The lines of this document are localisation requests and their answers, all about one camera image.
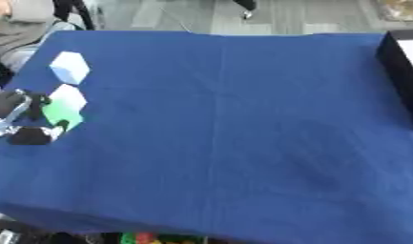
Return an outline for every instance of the person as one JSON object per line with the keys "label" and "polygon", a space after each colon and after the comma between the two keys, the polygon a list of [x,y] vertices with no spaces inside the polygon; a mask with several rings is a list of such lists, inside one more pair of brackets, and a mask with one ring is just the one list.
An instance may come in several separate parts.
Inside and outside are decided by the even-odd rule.
{"label": "person", "polygon": [[18,72],[55,31],[75,26],[53,16],[52,0],[0,0],[0,61]]}

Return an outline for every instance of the table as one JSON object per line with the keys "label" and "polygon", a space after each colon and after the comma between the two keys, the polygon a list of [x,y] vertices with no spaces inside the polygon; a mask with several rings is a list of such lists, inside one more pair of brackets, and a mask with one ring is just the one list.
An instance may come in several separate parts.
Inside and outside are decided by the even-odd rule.
{"label": "table", "polygon": [[85,122],[0,144],[0,212],[72,232],[413,244],[413,125],[379,34],[64,31],[10,84],[51,92],[80,51]]}

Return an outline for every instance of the block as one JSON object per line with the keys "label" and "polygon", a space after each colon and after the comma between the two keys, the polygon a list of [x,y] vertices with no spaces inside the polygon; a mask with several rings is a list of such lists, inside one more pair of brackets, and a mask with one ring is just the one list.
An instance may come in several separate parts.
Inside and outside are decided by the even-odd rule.
{"label": "block", "polygon": [[79,85],[90,72],[83,56],[72,51],[59,53],[50,67],[62,82],[72,85]]}
{"label": "block", "polygon": [[87,104],[86,98],[80,90],[67,84],[62,84],[49,96],[49,98],[51,100],[63,101],[68,107],[76,112],[80,112]]}
{"label": "block", "polygon": [[382,40],[377,57],[413,121],[413,30],[394,30]]}

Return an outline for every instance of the cube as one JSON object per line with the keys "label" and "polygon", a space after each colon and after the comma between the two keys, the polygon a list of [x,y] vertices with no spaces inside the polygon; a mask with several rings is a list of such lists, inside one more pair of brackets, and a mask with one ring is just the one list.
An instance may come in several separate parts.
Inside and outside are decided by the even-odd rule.
{"label": "cube", "polygon": [[62,82],[72,85],[79,85],[90,72],[83,56],[72,51],[59,53],[50,67]]}
{"label": "cube", "polygon": [[377,57],[413,120],[413,30],[388,32]]}

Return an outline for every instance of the floor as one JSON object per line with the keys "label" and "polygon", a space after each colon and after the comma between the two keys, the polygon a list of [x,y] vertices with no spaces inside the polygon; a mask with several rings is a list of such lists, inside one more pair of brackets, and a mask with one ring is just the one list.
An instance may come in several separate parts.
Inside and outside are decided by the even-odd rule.
{"label": "floor", "polygon": [[371,32],[413,28],[383,20],[376,0],[258,0],[249,21],[230,0],[97,0],[108,30],[231,35]]}

